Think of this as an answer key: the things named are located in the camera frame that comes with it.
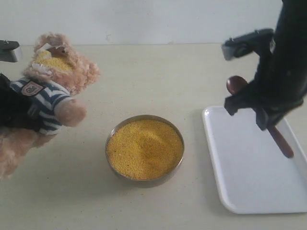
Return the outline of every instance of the bowl rim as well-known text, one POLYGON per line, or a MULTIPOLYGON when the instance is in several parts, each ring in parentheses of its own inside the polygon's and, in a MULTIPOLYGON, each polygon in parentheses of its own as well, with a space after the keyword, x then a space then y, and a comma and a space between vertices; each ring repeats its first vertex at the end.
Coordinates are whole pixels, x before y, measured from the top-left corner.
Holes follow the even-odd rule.
POLYGON ((106 139, 106 144, 105 144, 105 155, 106 155, 106 159, 107 159, 107 162, 109 164, 109 166, 111 167, 111 169, 118 175, 130 180, 130 181, 135 181, 135 182, 155 182, 155 181, 158 181, 158 180, 163 180, 165 178, 167 178, 169 175, 171 175, 176 169, 178 169, 178 167, 181 165, 182 163, 182 160, 183 160, 183 156, 184 156, 184 152, 185 152, 185 144, 184 144, 184 139, 179 131, 179 129, 173 124, 171 123, 170 121, 166 120, 165 118, 162 118, 160 116, 156 116, 156 115, 149 115, 149 114, 142 114, 142 115, 136 115, 136 116, 132 116, 132 117, 129 117, 125 120, 123 120, 122 122, 120 122, 119 124, 117 124, 113 129, 112 131, 109 133, 107 139, 106 139), (110 160, 109 160, 109 157, 108 157, 108 153, 107 153, 107 146, 109 144, 109 141, 111 140, 111 138, 114 136, 114 134, 122 127, 124 127, 125 125, 129 124, 129 123, 132 123, 132 122, 135 122, 135 121, 142 121, 142 120, 154 120, 154 121, 160 121, 160 122, 164 122, 165 124, 171 126, 174 131, 177 133, 177 135, 179 136, 180 140, 181 140, 181 143, 182 143, 182 147, 183 147, 183 150, 182 150, 182 155, 181 155, 181 159, 180 161, 178 162, 178 164, 172 169, 170 170, 167 174, 161 176, 161 177, 158 177, 158 178, 154 178, 154 179, 148 179, 148 180, 137 180, 137 179, 133 179, 133 178, 130 178, 128 176, 125 176, 123 174, 121 174, 120 172, 118 172, 113 166, 112 164, 110 163, 110 160))

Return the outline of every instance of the wooden spoon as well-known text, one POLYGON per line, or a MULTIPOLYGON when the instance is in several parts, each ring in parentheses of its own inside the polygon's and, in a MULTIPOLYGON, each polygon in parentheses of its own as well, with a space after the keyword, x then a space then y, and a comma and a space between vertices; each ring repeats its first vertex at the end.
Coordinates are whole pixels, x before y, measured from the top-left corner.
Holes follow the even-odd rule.
MULTIPOLYGON (((228 91, 233 95, 237 93, 239 90, 241 90, 244 86, 246 86, 248 82, 240 77, 240 76, 233 76, 228 78, 226 87, 228 91)), ((274 141, 276 142, 277 146, 283 153, 283 155, 287 158, 293 158, 294 153, 288 142, 285 140, 285 138, 282 136, 282 134, 278 131, 278 129, 275 126, 268 127, 268 131, 274 141)))

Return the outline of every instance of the patch on shirt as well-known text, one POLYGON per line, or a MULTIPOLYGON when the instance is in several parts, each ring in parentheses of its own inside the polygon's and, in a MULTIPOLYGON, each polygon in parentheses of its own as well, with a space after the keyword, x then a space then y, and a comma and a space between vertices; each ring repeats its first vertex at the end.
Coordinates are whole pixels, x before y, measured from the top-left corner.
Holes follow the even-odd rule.
POLYGON ((21 93, 24 96, 35 96, 39 92, 41 92, 45 87, 42 85, 39 85, 33 81, 29 81, 26 85, 24 85, 21 89, 21 93))

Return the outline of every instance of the white tabletop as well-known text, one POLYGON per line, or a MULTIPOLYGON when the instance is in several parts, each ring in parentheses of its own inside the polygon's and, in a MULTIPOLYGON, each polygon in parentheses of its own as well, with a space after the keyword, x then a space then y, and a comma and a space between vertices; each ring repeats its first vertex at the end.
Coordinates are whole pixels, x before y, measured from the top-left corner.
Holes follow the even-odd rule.
MULTIPOLYGON (((28 153, 13 177, 0 182, 1 230, 306 229, 305 214, 235 215, 217 194, 201 111, 223 105, 229 76, 253 77, 256 55, 226 62, 220 45, 77 48, 103 72, 98 83, 78 95, 88 116, 28 153), (111 129, 140 114, 174 123, 186 145, 175 176, 149 189, 119 181, 104 155, 111 129)), ((22 49, 23 61, 0 63, 12 80, 32 55, 32 47, 22 49)), ((303 106, 288 116, 304 151, 306 112, 303 106)))

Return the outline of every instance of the white tray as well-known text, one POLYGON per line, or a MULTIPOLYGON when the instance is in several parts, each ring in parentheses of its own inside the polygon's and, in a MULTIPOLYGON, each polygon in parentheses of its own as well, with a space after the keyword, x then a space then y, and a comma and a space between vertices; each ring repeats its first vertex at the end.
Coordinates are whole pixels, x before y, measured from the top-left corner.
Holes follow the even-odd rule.
POLYGON ((307 159, 284 119, 278 130, 294 151, 286 158, 251 109, 230 116, 221 106, 202 113, 219 197, 237 214, 307 212, 307 159))

